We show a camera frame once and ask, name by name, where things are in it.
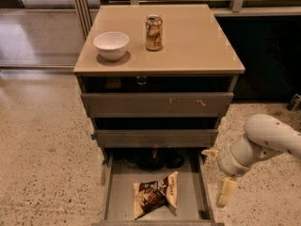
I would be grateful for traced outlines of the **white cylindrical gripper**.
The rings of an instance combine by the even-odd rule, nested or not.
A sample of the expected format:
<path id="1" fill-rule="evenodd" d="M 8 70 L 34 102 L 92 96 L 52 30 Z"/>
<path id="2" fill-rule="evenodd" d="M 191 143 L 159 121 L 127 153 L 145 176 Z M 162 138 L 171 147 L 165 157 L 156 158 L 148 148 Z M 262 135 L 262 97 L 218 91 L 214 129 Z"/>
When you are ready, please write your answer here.
<path id="1" fill-rule="evenodd" d="M 235 177 L 242 177 L 251 170 L 254 164 L 279 155 L 279 151 L 257 145 L 249 140 L 246 135 L 242 135 L 220 151 L 206 149 L 201 153 L 217 158 L 220 170 L 231 176 L 220 180 L 217 197 L 219 206 L 226 206 L 230 201 L 237 187 L 237 179 Z"/>

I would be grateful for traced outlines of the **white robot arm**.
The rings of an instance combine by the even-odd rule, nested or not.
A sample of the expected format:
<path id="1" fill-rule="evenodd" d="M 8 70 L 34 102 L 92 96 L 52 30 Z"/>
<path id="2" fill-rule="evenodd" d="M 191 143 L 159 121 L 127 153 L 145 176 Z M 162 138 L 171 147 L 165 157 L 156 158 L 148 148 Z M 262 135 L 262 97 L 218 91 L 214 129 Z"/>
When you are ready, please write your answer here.
<path id="1" fill-rule="evenodd" d="M 260 162 L 282 153 L 301 159 L 301 133 L 267 114 L 255 114 L 245 123 L 245 133 L 220 150 L 201 152 L 212 156 L 227 175 L 221 180 L 217 204 L 226 206 L 237 187 L 237 179 Z"/>

